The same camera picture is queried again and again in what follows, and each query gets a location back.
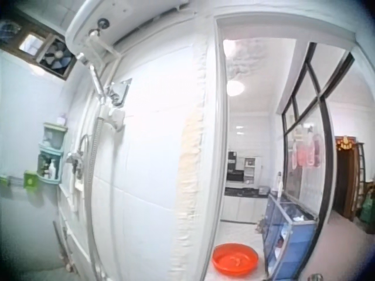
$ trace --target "floor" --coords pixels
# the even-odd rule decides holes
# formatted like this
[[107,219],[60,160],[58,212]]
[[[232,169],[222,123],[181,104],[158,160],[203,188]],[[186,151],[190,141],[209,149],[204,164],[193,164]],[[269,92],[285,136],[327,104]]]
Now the floor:
[[205,281],[261,281],[266,278],[264,267],[263,240],[262,235],[255,232],[256,225],[236,224],[233,222],[220,221],[217,230],[215,245],[224,243],[241,243],[252,247],[259,255],[258,268],[245,278],[230,278],[215,270],[210,262]]
[[374,235],[332,211],[301,280],[313,273],[322,274],[324,281],[350,280],[374,251]]
[[81,281],[79,275],[69,273],[65,268],[26,272],[18,276],[17,281]]

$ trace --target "kitchen counter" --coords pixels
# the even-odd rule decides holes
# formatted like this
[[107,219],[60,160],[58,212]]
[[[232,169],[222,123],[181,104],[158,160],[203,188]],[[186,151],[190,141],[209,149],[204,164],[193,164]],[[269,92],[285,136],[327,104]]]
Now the kitchen counter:
[[251,189],[251,188],[232,188],[226,187],[225,188],[225,196],[233,196],[233,197],[247,197],[247,198],[264,198],[267,199],[267,194],[259,194],[259,189]]

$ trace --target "faucet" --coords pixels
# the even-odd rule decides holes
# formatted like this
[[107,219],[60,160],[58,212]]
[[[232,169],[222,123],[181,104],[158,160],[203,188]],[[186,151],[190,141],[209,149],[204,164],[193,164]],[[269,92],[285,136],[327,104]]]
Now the faucet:
[[65,163],[70,163],[73,165],[72,172],[73,174],[76,174],[77,179],[81,180],[83,176],[83,159],[87,157],[87,153],[84,153],[82,151],[82,144],[83,142],[86,141],[85,143],[85,152],[87,152],[88,149],[88,135],[85,134],[82,136],[80,139],[80,144],[78,146],[78,151],[77,152],[69,152],[67,154]]
[[77,173],[77,178],[78,175],[81,176],[81,171],[83,170],[83,158],[81,153],[79,152],[69,152],[66,156],[65,163],[69,163],[73,165],[72,172],[73,174]]

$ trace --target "shampoo bottle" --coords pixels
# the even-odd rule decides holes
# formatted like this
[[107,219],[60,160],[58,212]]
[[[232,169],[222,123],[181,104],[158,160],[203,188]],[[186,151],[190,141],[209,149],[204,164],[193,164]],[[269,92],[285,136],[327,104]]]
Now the shampoo bottle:
[[51,164],[48,168],[49,178],[55,180],[56,179],[56,166],[54,164],[54,159],[51,160]]

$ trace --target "water heater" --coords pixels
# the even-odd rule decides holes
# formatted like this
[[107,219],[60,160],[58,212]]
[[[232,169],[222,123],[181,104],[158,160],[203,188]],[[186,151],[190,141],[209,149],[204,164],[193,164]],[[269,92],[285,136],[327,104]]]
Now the water heater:
[[[113,44],[145,22],[189,0],[86,0],[66,32],[66,44],[75,55],[83,52],[90,61],[97,61],[105,47]],[[90,40],[97,30],[100,43]]]

